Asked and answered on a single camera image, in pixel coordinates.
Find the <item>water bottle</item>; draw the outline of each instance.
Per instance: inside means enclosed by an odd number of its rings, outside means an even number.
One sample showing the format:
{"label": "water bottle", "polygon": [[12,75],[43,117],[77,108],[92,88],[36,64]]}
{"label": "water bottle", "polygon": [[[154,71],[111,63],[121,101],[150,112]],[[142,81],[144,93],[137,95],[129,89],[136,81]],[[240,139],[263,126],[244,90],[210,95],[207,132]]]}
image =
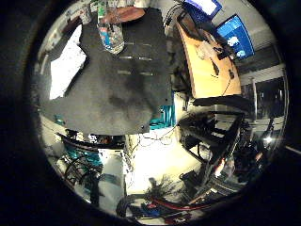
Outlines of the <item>water bottle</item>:
{"label": "water bottle", "polygon": [[111,54],[117,55],[124,48],[124,40],[122,35],[122,25],[117,11],[117,4],[109,6],[109,0],[102,0],[98,11],[103,15],[99,15],[99,22],[97,28],[102,38],[103,47]]}

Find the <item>white paper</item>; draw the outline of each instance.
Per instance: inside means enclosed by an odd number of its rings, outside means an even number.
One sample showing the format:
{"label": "white paper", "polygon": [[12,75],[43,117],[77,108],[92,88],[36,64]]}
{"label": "white paper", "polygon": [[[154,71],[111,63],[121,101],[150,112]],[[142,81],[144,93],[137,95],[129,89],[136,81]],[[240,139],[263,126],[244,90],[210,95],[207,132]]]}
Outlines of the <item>white paper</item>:
{"label": "white paper", "polygon": [[82,25],[80,24],[68,40],[61,56],[51,62],[50,100],[63,97],[74,76],[84,66],[87,56],[78,46],[81,34]]}

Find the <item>blue screen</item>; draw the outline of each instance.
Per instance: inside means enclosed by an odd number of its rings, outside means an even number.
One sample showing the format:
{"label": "blue screen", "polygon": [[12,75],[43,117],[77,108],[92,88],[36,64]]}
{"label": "blue screen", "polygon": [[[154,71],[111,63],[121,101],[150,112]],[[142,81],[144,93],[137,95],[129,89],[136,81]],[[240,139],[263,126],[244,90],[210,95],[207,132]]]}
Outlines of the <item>blue screen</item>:
{"label": "blue screen", "polygon": [[222,8],[216,0],[185,0],[184,3],[194,6],[198,14],[204,14],[209,20]]}
{"label": "blue screen", "polygon": [[250,37],[241,19],[234,15],[217,28],[217,32],[228,42],[238,58],[254,55]]}

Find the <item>computer monitor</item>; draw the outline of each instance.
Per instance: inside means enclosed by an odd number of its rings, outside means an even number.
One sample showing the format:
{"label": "computer monitor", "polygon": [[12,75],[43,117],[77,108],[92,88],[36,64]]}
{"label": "computer monitor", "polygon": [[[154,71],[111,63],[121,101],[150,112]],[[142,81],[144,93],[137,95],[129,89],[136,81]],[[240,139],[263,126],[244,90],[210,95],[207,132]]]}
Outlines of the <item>computer monitor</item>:
{"label": "computer monitor", "polygon": [[195,23],[211,21],[222,6],[216,0],[185,0],[183,2]]}
{"label": "computer monitor", "polygon": [[240,59],[254,55],[254,48],[242,20],[236,14],[228,18],[217,28],[218,34],[223,37]]}

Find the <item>black tabletop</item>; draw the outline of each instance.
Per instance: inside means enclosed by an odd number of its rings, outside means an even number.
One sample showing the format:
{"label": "black tabletop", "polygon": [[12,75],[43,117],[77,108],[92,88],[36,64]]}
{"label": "black tabletop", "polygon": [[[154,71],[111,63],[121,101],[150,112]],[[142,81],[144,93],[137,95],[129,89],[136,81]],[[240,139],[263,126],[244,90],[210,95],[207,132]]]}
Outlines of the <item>black tabletop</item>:
{"label": "black tabletop", "polygon": [[83,25],[84,69],[74,77],[65,97],[49,101],[50,62],[60,56],[70,37],[65,36],[49,54],[42,77],[42,114],[52,121],[58,115],[67,128],[84,133],[148,132],[150,120],[160,116],[160,106],[172,103],[161,12],[147,9],[144,17],[123,25],[123,36],[126,45],[119,55],[105,52],[94,15],[90,24]]}

